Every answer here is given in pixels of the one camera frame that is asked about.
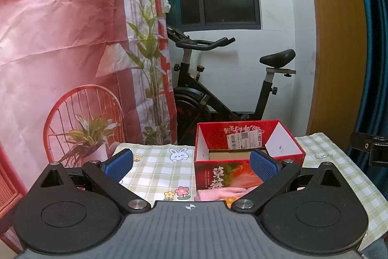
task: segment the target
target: white flower pot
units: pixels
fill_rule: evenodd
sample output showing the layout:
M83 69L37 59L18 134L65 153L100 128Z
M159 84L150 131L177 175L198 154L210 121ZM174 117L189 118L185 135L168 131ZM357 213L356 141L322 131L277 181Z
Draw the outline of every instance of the white flower pot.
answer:
M106 145L105 143L102 144L99 148L97 148L92 154L85 157L82 160L82 163L87 163L89 160L99 160L99 161L105 161L108 159L108 155L106 153Z

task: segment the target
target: pink cloth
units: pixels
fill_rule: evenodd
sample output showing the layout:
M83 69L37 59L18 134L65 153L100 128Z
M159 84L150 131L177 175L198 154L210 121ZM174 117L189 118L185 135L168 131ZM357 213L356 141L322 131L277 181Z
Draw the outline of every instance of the pink cloth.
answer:
M207 189L207 190L197 190L197 195L194 198L194 201L218 201L219 199L224 198L239 198L244 194L252 191L257 188L250 187L248 189L245 188L216 188L216 189Z

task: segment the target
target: barcode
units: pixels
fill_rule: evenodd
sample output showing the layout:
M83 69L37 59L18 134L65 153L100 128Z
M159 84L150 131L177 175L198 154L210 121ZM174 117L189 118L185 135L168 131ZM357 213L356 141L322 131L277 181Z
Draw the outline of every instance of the barcode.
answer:
M233 150L236 150L236 149L237 149L237 145L236 145L236 136L231 135L231 136L230 136L230 140L232 141L232 149L233 149Z

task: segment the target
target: exercise bike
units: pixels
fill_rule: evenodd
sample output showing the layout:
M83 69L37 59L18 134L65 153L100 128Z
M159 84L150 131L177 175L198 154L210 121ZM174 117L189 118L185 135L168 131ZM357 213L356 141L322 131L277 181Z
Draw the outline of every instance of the exercise bike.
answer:
M179 71L178 86L174 89L174 99L177 108L178 145L194 146L198 122L212 121L246 121L261 120L267 105L269 94L277 93L277 87L272 87L272 80L276 73L291 77L295 70L283 68L295 58L295 51L288 49L279 53L266 55L260 58L260 63L269 66L264 78L259 100L255 112L252 114L238 114L225 106L204 85L199 82L204 67L197 66L197 75L189 73L191 52L210 51L220 46L226 46L235 41L235 38L222 38L218 41L193 40L182 31L167 26L168 37L175 42L178 48L184 49L182 62L174 65L174 71ZM209 107L216 113L212 116Z

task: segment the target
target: red cardboard box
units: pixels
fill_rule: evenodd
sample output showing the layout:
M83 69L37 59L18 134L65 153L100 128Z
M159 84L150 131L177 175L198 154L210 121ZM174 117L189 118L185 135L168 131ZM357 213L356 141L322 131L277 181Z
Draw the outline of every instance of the red cardboard box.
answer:
M197 190L260 185L261 179L249 165L251 148L300 165L306 155L279 120L198 123L194 152Z

